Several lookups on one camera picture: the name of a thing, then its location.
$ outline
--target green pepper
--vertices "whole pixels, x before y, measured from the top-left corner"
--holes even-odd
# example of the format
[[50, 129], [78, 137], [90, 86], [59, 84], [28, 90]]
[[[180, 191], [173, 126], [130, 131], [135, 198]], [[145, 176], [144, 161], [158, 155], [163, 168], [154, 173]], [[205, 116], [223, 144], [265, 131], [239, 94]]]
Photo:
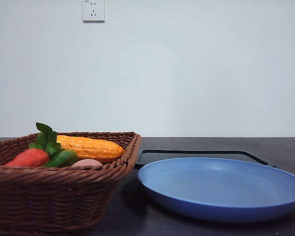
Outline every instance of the green pepper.
[[59, 152], [55, 153], [53, 158], [43, 165], [43, 167], [65, 167], [71, 166], [78, 160], [77, 154], [72, 150], [60, 150]]

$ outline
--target plate rim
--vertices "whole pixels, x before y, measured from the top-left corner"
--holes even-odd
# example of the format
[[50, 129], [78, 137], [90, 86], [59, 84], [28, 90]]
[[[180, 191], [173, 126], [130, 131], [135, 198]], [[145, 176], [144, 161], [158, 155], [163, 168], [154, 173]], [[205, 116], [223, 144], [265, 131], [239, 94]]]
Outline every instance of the plate rim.
[[258, 164], [258, 163], [253, 163], [253, 162], [248, 162], [248, 161], [232, 160], [232, 159], [226, 159], [226, 158], [218, 158], [218, 159], [216, 159], [216, 158], [212, 158], [212, 157], [182, 157], [182, 158], [170, 158], [170, 159], [154, 161], [154, 162], [148, 163], [148, 164], [144, 165], [143, 167], [141, 167], [139, 169], [139, 171], [137, 172], [137, 178], [138, 178], [139, 182], [145, 188], [149, 189], [152, 192], [155, 192], [155, 193], [160, 194], [162, 196], [169, 197], [169, 198], [172, 198], [172, 199], [175, 199], [175, 200], [178, 200], [178, 201], [182, 201], [182, 202], [186, 202], [186, 203], [193, 203], [193, 204], [203, 205], [203, 206], [208, 206], [208, 207], [223, 207], [223, 208], [237, 208], [237, 209], [253, 209], [254, 208], [254, 209], [256, 209], [256, 208], [278, 207], [278, 206], [284, 206], [284, 205], [295, 203], [295, 198], [294, 198], [294, 199], [292, 199], [290, 201], [282, 202], [280, 204], [259, 205], [259, 206], [249, 206], [249, 205], [247, 205], [247, 206], [232, 206], [232, 205], [226, 205], [226, 204], [211, 204], [211, 203], [207, 203], [207, 202], [200, 202], [200, 201], [195, 201], [195, 200], [187, 200], [185, 198], [180, 198], [180, 197], [170, 196], [170, 195], [160, 193], [158, 191], [155, 191], [155, 190], [151, 189], [150, 187], [147, 187], [143, 183], [142, 179], [140, 178], [140, 172], [142, 172], [146, 166], [154, 165], [157, 162], [164, 162], [164, 161], [170, 161], [170, 160], [180, 160], [180, 159], [184, 159], [184, 160], [186, 160], [186, 159], [210, 159], [210, 160], [214, 160], [214, 161], [219, 161], [220, 160], [220, 161], [230, 161], [230, 162], [243, 162], [245, 165], [258, 165], [258, 166], [263, 166], [263, 168], [273, 168], [276, 171], [283, 172], [284, 174], [290, 175], [290, 176], [295, 178], [294, 174], [292, 174], [290, 172], [287, 172], [287, 171], [284, 171], [284, 170], [281, 170], [281, 169], [278, 169], [278, 168], [275, 168], [275, 167], [262, 165], [262, 164]]

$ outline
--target blue plate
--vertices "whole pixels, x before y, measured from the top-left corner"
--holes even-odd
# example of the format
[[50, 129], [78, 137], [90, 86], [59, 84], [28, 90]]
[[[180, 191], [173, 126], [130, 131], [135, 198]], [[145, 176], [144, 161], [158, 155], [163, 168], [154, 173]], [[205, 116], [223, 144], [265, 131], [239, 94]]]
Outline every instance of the blue plate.
[[251, 162], [166, 159], [143, 166], [138, 179], [160, 205], [203, 220], [259, 222], [295, 209], [295, 175]]

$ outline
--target egg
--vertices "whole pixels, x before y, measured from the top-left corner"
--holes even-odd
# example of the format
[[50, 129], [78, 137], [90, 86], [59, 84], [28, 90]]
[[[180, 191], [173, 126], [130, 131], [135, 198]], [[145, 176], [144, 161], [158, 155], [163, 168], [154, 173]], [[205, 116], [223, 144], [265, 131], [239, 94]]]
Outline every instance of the egg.
[[76, 166], [94, 166], [94, 167], [102, 167], [103, 164], [100, 163], [99, 161], [96, 161], [94, 159], [83, 159], [81, 161], [77, 161], [72, 165], [72, 167]]

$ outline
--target wicker basket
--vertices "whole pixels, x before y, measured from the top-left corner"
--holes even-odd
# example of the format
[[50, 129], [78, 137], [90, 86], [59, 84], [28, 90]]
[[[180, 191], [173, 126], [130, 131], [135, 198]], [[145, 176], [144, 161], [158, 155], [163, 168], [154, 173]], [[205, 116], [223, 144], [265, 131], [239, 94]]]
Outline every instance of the wicker basket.
[[[134, 132], [59, 134], [109, 140], [126, 151], [102, 168], [0, 166], [0, 236], [80, 236], [92, 232], [118, 180], [137, 160], [141, 136]], [[36, 136], [0, 142], [0, 165], [26, 150]]]

